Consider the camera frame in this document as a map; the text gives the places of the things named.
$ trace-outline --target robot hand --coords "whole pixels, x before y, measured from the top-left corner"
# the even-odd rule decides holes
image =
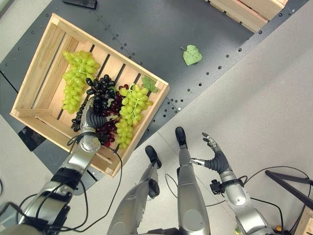
[[[235,176],[219,145],[208,134],[202,134],[203,140],[214,151],[215,157],[211,160],[191,158],[190,163],[205,166],[219,173],[222,183],[212,180],[211,189],[214,194],[225,193],[225,200],[235,212],[238,226],[244,235],[275,234],[261,213],[253,207],[242,181]]]

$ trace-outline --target artificial leaf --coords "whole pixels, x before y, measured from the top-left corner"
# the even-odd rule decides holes
[[[184,50],[183,58],[187,66],[199,62],[202,59],[202,55],[196,46],[188,45],[186,50],[184,48],[182,49]]]
[[[156,82],[149,78],[147,75],[143,76],[142,85],[153,93],[158,92],[158,89],[156,88]]]

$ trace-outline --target wooden box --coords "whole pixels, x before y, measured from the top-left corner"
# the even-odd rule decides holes
[[[62,112],[65,87],[62,74],[69,68],[62,55],[64,50],[90,51],[95,60],[101,64],[97,71],[98,77],[108,74],[116,81],[117,87],[132,83],[141,85],[141,77],[144,75],[156,82],[158,92],[149,94],[149,100],[154,104],[142,112],[144,118],[134,129],[134,138],[129,147],[117,152],[125,164],[169,92],[169,85],[56,14],[52,14],[45,29],[10,114],[62,149],[69,151],[67,141],[78,133],[70,128],[71,119],[75,118],[76,114]],[[117,144],[112,143],[111,148],[117,149]],[[106,147],[102,147],[92,159],[91,166],[112,177],[120,169],[118,157]]]
[[[241,22],[252,32],[258,32],[276,16],[288,0],[209,0],[210,4],[230,18]]]

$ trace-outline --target silver robot leg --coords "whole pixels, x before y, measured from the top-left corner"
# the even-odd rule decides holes
[[[147,197],[158,195],[157,164],[150,164],[138,185],[133,187],[119,204],[108,235],[137,234],[137,228],[145,212]]]
[[[209,218],[189,159],[187,148],[182,148],[178,175],[179,231],[184,235],[209,235]]]

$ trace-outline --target floor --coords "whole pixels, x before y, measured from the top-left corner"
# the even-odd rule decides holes
[[[1,34],[0,48],[3,53],[0,60],[49,1],[30,2],[36,9],[33,15],[23,18],[24,5],[17,0],[0,20],[0,30],[6,32],[6,40]],[[161,194],[148,201],[138,231],[177,227],[177,203],[167,188],[164,174],[177,178],[179,148],[174,130],[179,125],[186,131],[191,156],[203,159],[213,157],[213,152],[201,137],[201,132],[207,132],[219,143],[237,176],[251,176],[267,166],[289,165],[313,177],[313,28],[307,27],[313,20],[312,11],[313,2],[310,1],[137,148],[123,168],[121,188],[112,211],[83,234],[106,234],[119,201],[138,182],[149,163],[144,154],[144,147],[149,144],[156,149],[163,163],[158,170]],[[0,136],[0,177],[4,185],[0,201],[19,203],[25,196],[36,193],[50,179],[51,173],[27,150],[2,117],[0,127],[5,133]],[[206,204],[221,201],[222,197],[213,195],[209,190],[211,180],[218,178],[217,173],[199,166],[194,166],[194,169]],[[302,176],[286,168],[275,171]],[[88,190],[88,224],[106,212],[117,183],[118,176],[114,179],[104,177]],[[293,185],[304,193],[308,191],[307,186]],[[174,184],[170,183],[170,186],[176,192]],[[294,196],[265,174],[256,176],[246,189],[253,197],[279,205],[284,224],[290,229],[302,207]],[[83,196],[73,198],[70,205],[66,225],[74,227],[85,216]],[[280,224],[276,208],[259,202],[254,202],[254,205],[271,225]],[[226,203],[208,207],[207,211],[213,235],[234,234],[234,214]]]

